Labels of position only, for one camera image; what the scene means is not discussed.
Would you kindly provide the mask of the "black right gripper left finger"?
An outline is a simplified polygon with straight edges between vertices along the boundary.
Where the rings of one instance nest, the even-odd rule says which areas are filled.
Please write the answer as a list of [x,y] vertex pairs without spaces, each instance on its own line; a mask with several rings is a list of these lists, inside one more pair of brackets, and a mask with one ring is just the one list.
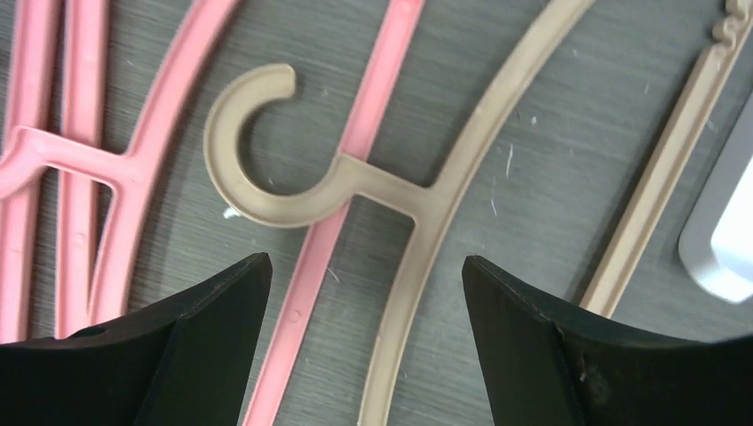
[[257,253],[68,338],[3,345],[2,424],[236,424],[272,275]]

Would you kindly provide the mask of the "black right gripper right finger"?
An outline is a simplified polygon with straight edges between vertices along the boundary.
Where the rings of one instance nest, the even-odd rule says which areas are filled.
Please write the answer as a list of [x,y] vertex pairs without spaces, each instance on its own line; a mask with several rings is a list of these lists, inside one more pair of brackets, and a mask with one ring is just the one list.
[[606,319],[482,256],[462,270],[497,425],[749,425],[752,339],[702,343]]

